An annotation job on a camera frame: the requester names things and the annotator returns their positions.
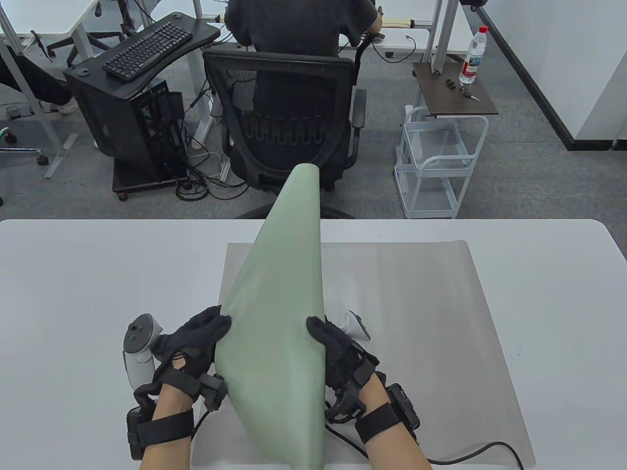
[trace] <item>black pants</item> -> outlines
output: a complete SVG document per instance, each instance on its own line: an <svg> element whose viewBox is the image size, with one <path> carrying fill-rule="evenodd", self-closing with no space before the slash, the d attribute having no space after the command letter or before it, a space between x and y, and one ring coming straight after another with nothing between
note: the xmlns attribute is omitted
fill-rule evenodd
<svg viewBox="0 0 627 470"><path fill-rule="evenodd" d="M67 85L37 67L26 57L15 55L13 49L10 46L7 47L38 100L54 103L58 106L67 104L71 100L72 92ZM0 59L0 83L4 83L17 91L22 91L2 59Z"/></svg>

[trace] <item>gray mat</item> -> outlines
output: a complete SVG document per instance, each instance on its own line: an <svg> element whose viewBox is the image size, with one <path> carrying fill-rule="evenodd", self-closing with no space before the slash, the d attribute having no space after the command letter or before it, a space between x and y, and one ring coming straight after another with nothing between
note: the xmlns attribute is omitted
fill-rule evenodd
<svg viewBox="0 0 627 470"><path fill-rule="evenodd" d="M251 244L229 244L221 300ZM445 243L323 243L325 314L338 322L345 310L368 327L369 350L388 382L399 382L421 418L427 457L447 460L491 441L516 449L525 467L535 457L505 357L468 245ZM194 465L270 463L255 448L231 404L211 417L196 437ZM360 442L352 424L334 426ZM327 435L327 464L364 463ZM511 453L493 447L468 461L513 465Z"/></svg>

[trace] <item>computer tower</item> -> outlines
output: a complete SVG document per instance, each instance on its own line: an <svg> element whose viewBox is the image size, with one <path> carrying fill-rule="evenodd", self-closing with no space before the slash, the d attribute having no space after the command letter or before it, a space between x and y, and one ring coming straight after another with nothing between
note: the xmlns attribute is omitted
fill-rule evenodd
<svg viewBox="0 0 627 470"><path fill-rule="evenodd" d="M65 76L98 148L115 158L116 173L124 172L126 186L132 185L129 174L144 186L187 177L182 96L170 92L165 80L154 78L138 95L121 99ZM116 191L115 176L113 186Z"/></svg>

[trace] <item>floor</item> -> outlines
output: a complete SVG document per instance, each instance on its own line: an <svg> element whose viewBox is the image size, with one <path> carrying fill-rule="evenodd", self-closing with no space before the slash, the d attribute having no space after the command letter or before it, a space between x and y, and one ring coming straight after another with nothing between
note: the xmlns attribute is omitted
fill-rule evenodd
<svg viewBox="0 0 627 470"><path fill-rule="evenodd" d="M90 18L87 30L115 29L116 7L103 2L103 16ZM133 8L134 17L138 18ZM466 11L470 26L480 20ZM60 76L65 55L53 64L37 53L34 60ZM193 98L186 61L163 72L171 90ZM627 253L627 152L567 152L526 88L493 41L482 62L480 76L500 114L490 119L490 132L461 207L460 218L591 218L605 224L623 253ZM390 65L372 51L364 55L358 86L368 91L366 128L359 160L338 181L326 204L358 218L403 217L393 177L394 148L399 142L403 103L411 101L415 82L408 62ZM0 87L0 105L24 102L20 93ZM31 158L2 156L0 220L9 218L229 218L273 198L248 191L233 201L212 198L182 202L173 189L131 195L120 202L111 192L113 160L93 146L80 112L67 117L50 115L62 137L78 132L69 157L51 180ZM190 121L197 120L192 110ZM10 125L19 142L47 147L39 125L31 118ZM469 128L472 138L474 129ZM215 129L209 149L219 151ZM217 158L206 172L217 167ZM219 193L223 196L231 192Z"/></svg>

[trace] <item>green cloth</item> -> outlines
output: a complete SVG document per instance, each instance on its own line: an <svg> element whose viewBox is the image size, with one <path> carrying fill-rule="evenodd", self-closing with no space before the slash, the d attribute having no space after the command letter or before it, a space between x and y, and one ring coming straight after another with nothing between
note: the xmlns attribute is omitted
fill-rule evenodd
<svg viewBox="0 0 627 470"><path fill-rule="evenodd" d="M233 325L216 372L250 439L294 470L324 467L324 347L307 317L324 318L318 167L296 166L223 305Z"/></svg>

